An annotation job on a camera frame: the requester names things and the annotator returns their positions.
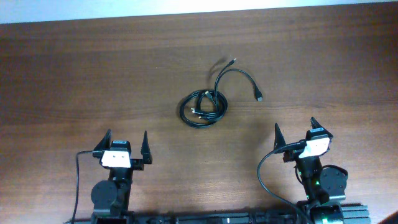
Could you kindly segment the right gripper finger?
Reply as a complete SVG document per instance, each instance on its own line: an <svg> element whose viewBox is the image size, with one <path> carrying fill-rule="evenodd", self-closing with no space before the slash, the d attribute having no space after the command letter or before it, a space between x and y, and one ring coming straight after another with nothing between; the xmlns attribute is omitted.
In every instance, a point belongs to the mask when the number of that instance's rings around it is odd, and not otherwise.
<svg viewBox="0 0 398 224"><path fill-rule="evenodd" d="M280 148L286 145L285 139L277 123L274 125L274 131L275 131L274 150L279 150Z"/></svg>
<svg viewBox="0 0 398 224"><path fill-rule="evenodd" d="M313 129L322 128L322 125L314 117L310 118L310 123Z"/></svg>

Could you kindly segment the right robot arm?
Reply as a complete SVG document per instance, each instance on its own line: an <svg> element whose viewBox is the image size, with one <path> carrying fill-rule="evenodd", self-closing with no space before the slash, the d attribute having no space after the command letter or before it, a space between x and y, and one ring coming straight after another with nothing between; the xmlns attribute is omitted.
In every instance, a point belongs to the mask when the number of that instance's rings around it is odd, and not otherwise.
<svg viewBox="0 0 398 224"><path fill-rule="evenodd" d="M307 201L294 205L305 223L315 223L311 210L340 202L346 198L348 171L335 165L322 165L320 157L330 150L333 135L314 117L305 138L287 144L278 124L275 124L274 153L282 154L283 161L295 162L296 177L300 179Z"/></svg>

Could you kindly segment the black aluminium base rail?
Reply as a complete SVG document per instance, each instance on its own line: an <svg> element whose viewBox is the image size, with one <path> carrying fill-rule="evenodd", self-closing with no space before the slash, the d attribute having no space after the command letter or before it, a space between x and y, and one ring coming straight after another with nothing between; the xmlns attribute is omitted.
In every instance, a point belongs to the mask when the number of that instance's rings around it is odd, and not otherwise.
<svg viewBox="0 0 398 224"><path fill-rule="evenodd" d="M309 217L317 224L371 224L366 205L332 205L315 207ZM75 220L74 223L132 223L132 224L260 224L260 223L305 223L305 220L287 210L266 210L231 213L202 213L195 215L135 214L123 218L87 218Z"/></svg>

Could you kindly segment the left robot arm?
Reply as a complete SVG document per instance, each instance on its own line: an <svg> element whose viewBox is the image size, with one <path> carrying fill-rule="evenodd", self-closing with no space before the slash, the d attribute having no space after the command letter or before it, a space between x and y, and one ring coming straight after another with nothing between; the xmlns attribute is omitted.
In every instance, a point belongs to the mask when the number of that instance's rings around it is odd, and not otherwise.
<svg viewBox="0 0 398 224"><path fill-rule="evenodd" d="M128 210L134 171L144 170L152 164L148 136L144 133L141 158L131 157L129 141L112 140L109 129L94 148L93 157L109 170L109 177L98 182L91 190L93 202L92 223L134 223L134 212Z"/></svg>

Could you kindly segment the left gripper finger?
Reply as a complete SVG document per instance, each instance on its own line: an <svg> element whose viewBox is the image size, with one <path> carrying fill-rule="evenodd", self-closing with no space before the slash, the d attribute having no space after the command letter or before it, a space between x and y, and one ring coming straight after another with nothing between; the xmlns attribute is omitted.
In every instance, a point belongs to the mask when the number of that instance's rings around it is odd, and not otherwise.
<svg viewBox="0 0 398 224"><path fill-rule="evenodd" d="M94 151L103 151L110 148L111 129L108 129L103 139L95 146Z"/></svg>
<svg viewBox="0 0 398 224"><path fill-rule="evenodd" d="M152 154L149 147L147 131L144 131L144 137L141 146L141 155L144 164L152 164Z"/></svg>

